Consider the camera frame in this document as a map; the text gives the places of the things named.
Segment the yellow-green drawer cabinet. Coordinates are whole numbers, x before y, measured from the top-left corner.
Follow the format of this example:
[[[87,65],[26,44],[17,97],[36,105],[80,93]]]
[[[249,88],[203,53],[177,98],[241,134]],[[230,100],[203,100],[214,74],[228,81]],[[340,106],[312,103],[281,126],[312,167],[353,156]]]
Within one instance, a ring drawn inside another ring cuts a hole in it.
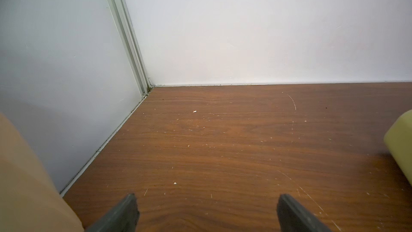
[[[384,143],[412,184],[412,111],[402,114],[384,136]]]

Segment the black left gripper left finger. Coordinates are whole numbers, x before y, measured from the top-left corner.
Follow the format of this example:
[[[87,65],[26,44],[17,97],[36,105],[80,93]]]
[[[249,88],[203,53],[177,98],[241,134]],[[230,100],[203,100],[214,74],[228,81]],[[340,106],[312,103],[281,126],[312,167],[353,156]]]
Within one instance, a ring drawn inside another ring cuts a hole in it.
[[[126,195],[85,232],[134,232],[140,217],[137,199],[133,193]]]

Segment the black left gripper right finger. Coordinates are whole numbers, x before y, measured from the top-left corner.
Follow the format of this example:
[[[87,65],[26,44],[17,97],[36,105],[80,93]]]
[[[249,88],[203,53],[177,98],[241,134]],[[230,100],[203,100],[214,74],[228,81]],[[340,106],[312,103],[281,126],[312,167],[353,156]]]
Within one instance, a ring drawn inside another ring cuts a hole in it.
[[[324,223],[289,194],[280,195],[276,212],[282,232],[331,232]]]

